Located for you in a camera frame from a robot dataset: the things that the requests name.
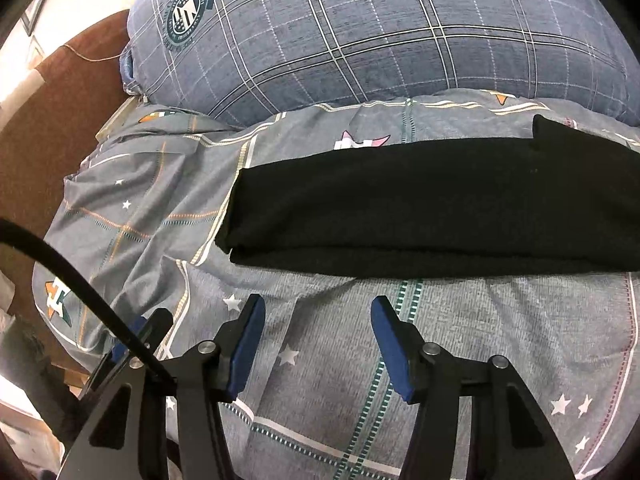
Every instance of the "black cable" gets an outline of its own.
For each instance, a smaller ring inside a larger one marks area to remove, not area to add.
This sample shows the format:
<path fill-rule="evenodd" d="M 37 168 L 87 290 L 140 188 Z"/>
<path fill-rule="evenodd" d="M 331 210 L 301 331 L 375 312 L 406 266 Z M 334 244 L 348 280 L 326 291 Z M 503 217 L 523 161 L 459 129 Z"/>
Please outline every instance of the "black cable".
<path fill-rule="evenodd" d="M 142 361 L 163 383 L 174 386 L 174 378 L 160 361 L 129 330 L 95 289 L 59 252 L 26 229 L 0 218 L 0 243 L 36 260 L 55 274 L 91 310 L 111 333 Z"/>

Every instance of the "picture frame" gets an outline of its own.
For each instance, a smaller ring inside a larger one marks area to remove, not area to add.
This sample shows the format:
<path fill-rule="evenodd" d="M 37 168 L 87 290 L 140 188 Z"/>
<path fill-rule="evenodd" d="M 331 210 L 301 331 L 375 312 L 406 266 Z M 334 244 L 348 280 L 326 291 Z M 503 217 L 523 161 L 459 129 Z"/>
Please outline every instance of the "picture frame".
<path fill-rule="evenodd" d="M 38 18 L 40 17 L 40 12 L 42 12 L 42 4 L 44 4 L 44 1 L 45 0 L 33 0 L 20 17 L 27 36 L 33 34 L 33 29 L 38 23 Z"/>

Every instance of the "wall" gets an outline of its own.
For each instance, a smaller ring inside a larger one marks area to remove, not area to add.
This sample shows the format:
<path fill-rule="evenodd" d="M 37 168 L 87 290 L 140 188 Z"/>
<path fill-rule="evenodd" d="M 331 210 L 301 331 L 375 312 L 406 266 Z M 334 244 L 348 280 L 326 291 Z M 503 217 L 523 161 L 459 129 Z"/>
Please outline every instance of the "wall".
<path fill-rule="evenodd" d="M 128 9 L 134 1 L 46 0 L 33 35 L 48 56 L 87 27 L 114 12 Z M 29 45 L 30 38 L 22 23 L 18 22 L 0 49 L 0 103 L 28 74 L 26 59 Z"/>

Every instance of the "pillow logo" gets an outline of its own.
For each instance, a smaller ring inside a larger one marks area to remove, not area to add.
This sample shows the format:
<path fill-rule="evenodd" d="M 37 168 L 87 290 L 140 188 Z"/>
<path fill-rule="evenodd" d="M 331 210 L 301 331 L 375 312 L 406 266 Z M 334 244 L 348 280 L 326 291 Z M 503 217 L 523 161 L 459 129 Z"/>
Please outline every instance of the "pillow logo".
<path fill-rule="evenodd" d="M 192 43 L 191 38 L 200 24 L 205 10 L 213 9 L 213 0 L 169 0 L 164 20 L 166 37 L 164 46 L 180 51 Z"/>

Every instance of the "blue gripper pad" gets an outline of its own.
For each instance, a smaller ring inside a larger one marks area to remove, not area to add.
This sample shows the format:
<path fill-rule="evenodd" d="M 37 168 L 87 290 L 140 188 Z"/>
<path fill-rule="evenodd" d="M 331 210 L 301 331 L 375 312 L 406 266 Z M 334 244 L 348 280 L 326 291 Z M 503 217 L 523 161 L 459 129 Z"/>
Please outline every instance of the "blue gripper pad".
<path fill-rule="evenodd" d="M 254 364 L 255 353 L 262 336 L 262 330 L 264 329 L 266 308 L 263 298 L 258 294 L 249 296 L 238 320 L 242 319 L 242 313 L 245 309 L 252 308 L 252 304 L 253 309 L 244 326 L 244 332 L 242 332 L 242 336 L 236 346 L 236 351 L 231 357 L 229 365 L 229 382 L 226 390 L 234 399 L 246 386 L 251 366 Z"/>
<path fill-rule="evenodd" d="M 409 361 L 401 343 L 403 323 L 386 296 L 371 302 L 371 327 L 385 362 L 394 390 L 404 402 L 410 402 L 415 388 L 411 384 Z"/>
<path fill-rule="evenodd" d="M 133 323 L 129 325 L 129 330 L 131 330 L 135 335 L 138 335 L 140 334 L 140 331 L 144 328 L 145 325 L 146 325 L 146 318 L 142 316 L 138 316 L 136 319 L 133 320 Z M 116 339 L 116 344 L 111 349 L 111 360 L 114 363 L 119 362 L 122 356 L 124 355 L 124 352 L 126 351 L 127 351 L 127 347 L 124 346 L 119 339 Z"/>

